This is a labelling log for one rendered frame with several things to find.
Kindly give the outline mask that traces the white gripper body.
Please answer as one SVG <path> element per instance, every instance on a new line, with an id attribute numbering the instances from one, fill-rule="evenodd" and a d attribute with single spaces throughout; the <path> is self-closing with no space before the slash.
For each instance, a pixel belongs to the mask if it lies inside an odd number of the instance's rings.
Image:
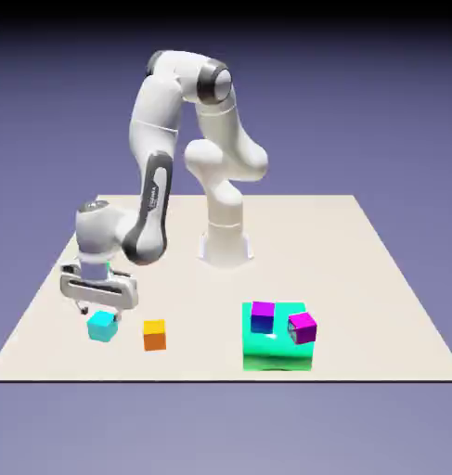
<path id="1" fill-rule="evenodd" d="M 76 302 L 91 302 L 117 310 L 131 310 L 138 304 L 136 280 L 127 274 L 113 273 L 106 280 L 93 281 L 62 273 L 60 291 Z"/>

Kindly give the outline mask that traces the small cyan cube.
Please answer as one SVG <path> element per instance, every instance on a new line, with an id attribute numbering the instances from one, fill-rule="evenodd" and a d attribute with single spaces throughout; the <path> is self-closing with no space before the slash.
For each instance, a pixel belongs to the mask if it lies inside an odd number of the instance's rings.
<path id="1" fill-rule="evenodd" d="M 87 330 L 91 340 L 109 342 L 118 331 L 115 314 L 96 311 L 87 321 Z"/>

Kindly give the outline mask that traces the small orange cube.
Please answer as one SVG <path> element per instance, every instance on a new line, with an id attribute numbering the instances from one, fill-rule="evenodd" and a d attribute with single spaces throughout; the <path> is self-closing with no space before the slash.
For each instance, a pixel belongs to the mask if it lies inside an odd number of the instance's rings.
<path id="1" fill-rule="evenodd" d="M 166 349 L 166 329 L 163 319 L 146 320 L 143 323 L 144 350 L 146 352 Z"/>

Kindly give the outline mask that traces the small magenta cube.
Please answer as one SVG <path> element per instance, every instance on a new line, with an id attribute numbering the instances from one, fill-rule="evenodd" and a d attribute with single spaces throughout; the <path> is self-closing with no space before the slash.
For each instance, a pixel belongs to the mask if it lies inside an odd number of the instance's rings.
<path id="1" fill-rule="evenodd" d="M 273 302 L 252 303 L 251 333 L 272 334 L 274 330 L 275 304 Z"/>
<path id="2" fill-rule="evenodd" d="M 290 315 L 288 332 L 296 345 L 313 342 L 316 340 L 316 320 L 307 312 Z"/>

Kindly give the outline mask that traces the large green box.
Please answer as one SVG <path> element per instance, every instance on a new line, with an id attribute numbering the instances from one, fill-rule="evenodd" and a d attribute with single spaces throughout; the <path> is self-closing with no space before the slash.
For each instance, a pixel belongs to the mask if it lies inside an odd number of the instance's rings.
<path id="1" fill-rule="evenodd" d="M 288 332 L 289 315 L 306 311 L 304 302 L 275 304 L 272 334 L 252 333 L 252 303 L 242 304 L 242 360 L 246 371 L 309 371 L 315 342 L 296 344 Z"/>

